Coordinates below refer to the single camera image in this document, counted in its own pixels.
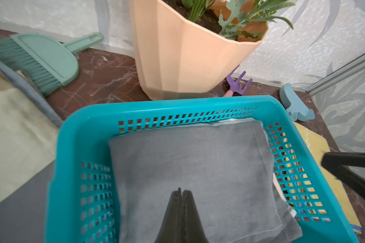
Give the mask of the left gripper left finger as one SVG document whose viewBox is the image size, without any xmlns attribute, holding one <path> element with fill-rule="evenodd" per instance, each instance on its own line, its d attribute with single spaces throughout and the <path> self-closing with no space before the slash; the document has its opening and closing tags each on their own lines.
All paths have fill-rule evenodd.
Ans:
<svg viewBox="0 0 365 243">
<path fill-rule="evenodd" d="M 169 198 L 163 222 L 155 243 L 181 243 L 182 242 L 182 193 L 181 189 L 173 191 Z"/>
</svg>

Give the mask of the teal plastic basket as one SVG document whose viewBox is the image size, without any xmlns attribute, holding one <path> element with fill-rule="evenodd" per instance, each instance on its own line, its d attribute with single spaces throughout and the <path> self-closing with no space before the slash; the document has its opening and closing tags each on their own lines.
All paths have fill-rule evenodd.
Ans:
<svg viewBox="0 0 365 243">
<path fill-rule="evenodd" d="M 297 211 L 300 243 L 356 243 L 358 237 L 281 103 L 271 96 L 97 104 L 59 130 L 49 185 L 45 242 L 118 241 L 120 210 L 108 141 L 139 130 L 253 118 L 263 123 L 275 174 Z"/>
</svg>

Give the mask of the pale yellow zigzag pillowcase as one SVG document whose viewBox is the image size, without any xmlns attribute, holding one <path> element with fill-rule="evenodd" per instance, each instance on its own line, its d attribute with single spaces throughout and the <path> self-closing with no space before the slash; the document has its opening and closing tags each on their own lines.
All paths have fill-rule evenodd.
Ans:
<svg viewBox="0 0 365 243">
<path fill-rule="evenodd" d="M 301 134 L 305 144 L 307 145 L 313 158 L 318 164 L 323 176 L 325 177 L 327 183 L 329 184 L 335 197 L 341 205 L 342 210 L 347 220 L 349 221 L 353 231 L 356 234 L 362 234 L 361 223 L 347 196 L 343 183 L 321 165 L 321 160 L 324 154 L 330 152 L 330 147 L 326 139 L 296 122 L 294 122 L 294 125 Z"/>
</svg>

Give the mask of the plain grey pillowcase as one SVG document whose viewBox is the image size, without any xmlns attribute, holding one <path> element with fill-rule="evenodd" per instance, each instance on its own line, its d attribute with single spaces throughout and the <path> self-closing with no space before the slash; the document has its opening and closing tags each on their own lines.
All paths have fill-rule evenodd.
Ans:
<svg viewBox="0 0 365 243">
<path fill-rule="evenodd" d="M 274 185 L 274 156 L 258 120 L 144 130 L 108 144 L 121 243 L 154 242 L 178 189 L 193 194 L 211 243 L 289 243 L 303 235 Z"/>
</svg>

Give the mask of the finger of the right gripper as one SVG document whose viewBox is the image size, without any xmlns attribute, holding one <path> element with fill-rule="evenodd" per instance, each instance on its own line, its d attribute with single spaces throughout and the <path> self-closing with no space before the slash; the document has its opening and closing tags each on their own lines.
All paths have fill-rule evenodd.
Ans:
<svg viewBox="0 0 365 243">
<path fill-rule="evenodd" d="M 365 178 L 349 169 L 350 166 L 365 168 L 365 153 L 327 152 L 322 157 L 321 165 L 365 199 Z"/>
</svg>

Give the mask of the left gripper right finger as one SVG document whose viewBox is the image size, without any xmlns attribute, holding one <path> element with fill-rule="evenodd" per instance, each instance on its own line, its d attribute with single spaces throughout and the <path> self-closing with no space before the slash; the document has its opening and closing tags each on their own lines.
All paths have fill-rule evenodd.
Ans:
<svg viewBox="0 0 365 243">
<path fill-rule="evenodd" d="M 208 243 L 205 236 L 200 216 L 197 211 L 193 194 L 185 190 L 182 194 L 183 222 L 181 232 L 182 243 Z"/>
</svg>

